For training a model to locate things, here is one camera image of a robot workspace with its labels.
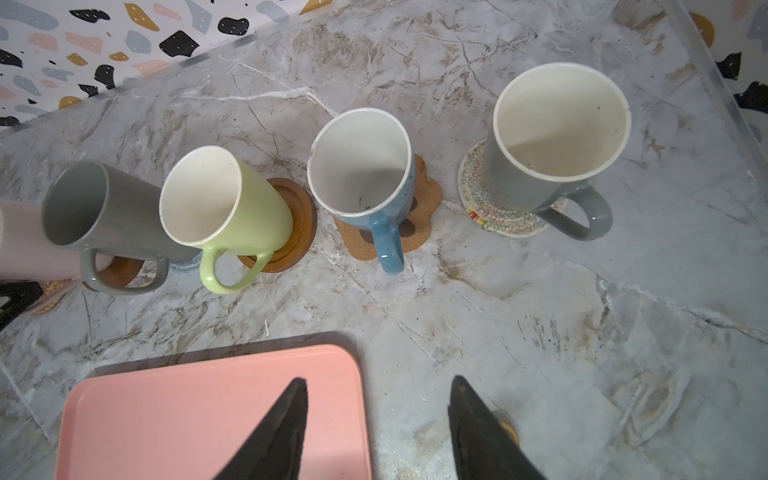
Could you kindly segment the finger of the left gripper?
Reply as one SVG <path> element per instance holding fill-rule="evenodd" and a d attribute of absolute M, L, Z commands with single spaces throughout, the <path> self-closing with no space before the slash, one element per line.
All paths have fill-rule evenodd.
<path fill-rule="evenodd" d="M 43 289 L 34 281 L 6 282 L 0 285 L 0 294 L 0 329 L 3 330 L 43 296 Z"/>

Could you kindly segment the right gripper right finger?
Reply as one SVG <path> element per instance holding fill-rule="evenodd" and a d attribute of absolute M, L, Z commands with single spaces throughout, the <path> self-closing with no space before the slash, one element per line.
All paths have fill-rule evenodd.
<path fill-rule="evenodd" d="M 544 479 L 461 375 L 448 406 L 458 479 Z"/>

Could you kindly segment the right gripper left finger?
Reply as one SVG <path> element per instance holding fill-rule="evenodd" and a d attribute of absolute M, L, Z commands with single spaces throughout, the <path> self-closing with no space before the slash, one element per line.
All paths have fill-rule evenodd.
<path fill-rule="evenodd" d="M 215 479 L 297 479 L 307 416 L 307 382 L 296 377 Z"/>

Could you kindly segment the brown rattan woven coaster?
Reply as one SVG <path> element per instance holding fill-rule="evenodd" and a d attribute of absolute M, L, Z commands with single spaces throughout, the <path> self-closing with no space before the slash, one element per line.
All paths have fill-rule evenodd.
<path fill-rule="evenodd" d="M 42 297 L 31 307 L 34 315 L 42 315 L 53 308 L 62 300 L 64 295 L 76 287 L 76 279 L 49 280 L 40 283 L 43 291 Z"/>

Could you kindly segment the pink handled cream mug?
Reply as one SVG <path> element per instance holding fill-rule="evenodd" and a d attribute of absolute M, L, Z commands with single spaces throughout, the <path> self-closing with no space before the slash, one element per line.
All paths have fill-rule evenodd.
<path fill-rule="evenodd" d="M 82 251 L 67 246 L 88 231 L 96 215 L 55 205 L 1 201 L 1 279 L 47 281 L 80 278 Z"/>

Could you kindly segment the dark brown wooden coaster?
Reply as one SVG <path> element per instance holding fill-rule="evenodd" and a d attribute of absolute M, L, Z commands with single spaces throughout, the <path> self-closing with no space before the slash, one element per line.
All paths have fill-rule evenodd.
<path fill-rule="evenodd" d="M 80 267 L 84 284 L 94 292 L 110 295 L 135 295 L 141 292 L 139 287 L 129 287 L 144 265 L 143 260 L 113 257 L 111 263 L 98 270 L 100 255 L 91 259 L 85 252 L 80 255 Z"/>

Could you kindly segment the dark grey mug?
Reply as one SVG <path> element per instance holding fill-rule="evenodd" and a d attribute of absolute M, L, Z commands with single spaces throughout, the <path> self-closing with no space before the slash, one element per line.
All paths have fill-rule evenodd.
<path fill-rule="evenodd" d="M 81 273 L 93 290 L 137 295 L 158 289 L 172 264 L 185 264 L 198 250 L 174 241 L 160 219 L 161 189 L 96 160 L 78 161 L 49 187 L 42 204 L 42 227 L 55 246 L 80 253 Z M 152 282 L 137 288 L 109 284 L 96 256 L 150 261 Z"/>

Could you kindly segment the green mug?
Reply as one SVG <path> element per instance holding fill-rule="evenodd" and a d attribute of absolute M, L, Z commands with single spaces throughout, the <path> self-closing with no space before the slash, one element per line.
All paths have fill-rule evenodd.
<path fill-rule="evenodd" d="M 199 267 L 211 292 L 234 294 L 263 271 L 293 232 L 293 217 L 278 191 L 227 149 L 208 145 L 184 155 L 168 174 L 159 200 L 168 236 L 202 251 Z M 255 264 L 233 285 L 216 276 L 224 254 L 254 256 Z"/>

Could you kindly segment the multicolour woven coaster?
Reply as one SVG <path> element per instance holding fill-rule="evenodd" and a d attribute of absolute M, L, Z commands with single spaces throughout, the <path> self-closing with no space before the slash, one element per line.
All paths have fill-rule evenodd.
<path fill-rule="evenodd" d="M 544 187 L 543 193 L 549 187 L 559 186 L 558 183 L 531 176 L 531 170 L 527 167 L 520 169 L 520 165 L 505 157 L 498 142 L 489 135 L 475 144 L 459 165 L 458 193 L 467 214 L 483 229 L 510 238 L 531 237 L 549 228 L 550 224 L 534 213 L 510 209 L 493 196 L 486 185 L 486 173 L 491 172 L 491 168 L 485 167 L 487 140 L 492 141 L 491 150 L 495 157 L 493 166 L 499 168 L 499 173 L 507 173 L 508 180 L 515 186 Z"/>

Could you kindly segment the cork paw coaster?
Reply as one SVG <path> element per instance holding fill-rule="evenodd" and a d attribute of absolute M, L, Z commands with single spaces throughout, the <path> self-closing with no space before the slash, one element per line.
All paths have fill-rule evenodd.
<path fill-rule="evenodd" d="M 427 167 L 423 158 L 415 156 L 416 178 L 414 197 L 407 218 L 399 226 L 399 234 L 405 253 L 420 248 L 431 235 L 431 217 L 442 200 L 439 183 L 427 176 Z M 360 261 L 378 258 L 373 237 L 370 232 L 334 220 L 350 255 Z"/>

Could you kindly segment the light brown wooden coaster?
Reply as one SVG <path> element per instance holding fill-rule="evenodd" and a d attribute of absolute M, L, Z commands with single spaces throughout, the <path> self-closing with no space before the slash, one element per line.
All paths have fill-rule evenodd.
<path fill-rule="evenodd" d="M 200 273 L 205 276 L 223 254 L 252 256 L 245 275 L 233 285 L 244 289 L 276 263 L 284 270 L 309 249 L 316 229 L 314 204 L 303 187 L 283 178 L 265 179 L 237 159 L 225 162 L 217 186 L 198 200 L 198 227 L 190 220 L 171 225 L 169 175 L 160 196 L 160 216 L 176 242 L 203 250 Z"/>

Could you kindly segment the blue mug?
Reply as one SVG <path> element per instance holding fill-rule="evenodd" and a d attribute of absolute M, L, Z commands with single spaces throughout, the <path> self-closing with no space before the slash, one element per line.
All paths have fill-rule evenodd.
<path fill-rule="evenodd" d="M 413 201 L 415 159 L 409 135 L 395 116 L 366 107 L 328 122 L 312 144 L 307 180 L 323 208 L 372 235 L 387 274 L 404 270 L 399 226 Z"/>

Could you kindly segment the light blue woven coaster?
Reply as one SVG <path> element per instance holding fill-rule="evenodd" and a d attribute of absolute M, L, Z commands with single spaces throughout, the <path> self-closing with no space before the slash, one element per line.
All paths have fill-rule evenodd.
<path fill-rule="evenodd" d="M 169 266 L 169 272 L 174 275 L 198 275 L 201 259 L 202 252 L 199 251 L 193 258 L 188 261 L 180 263 L 171 262 Z"/>

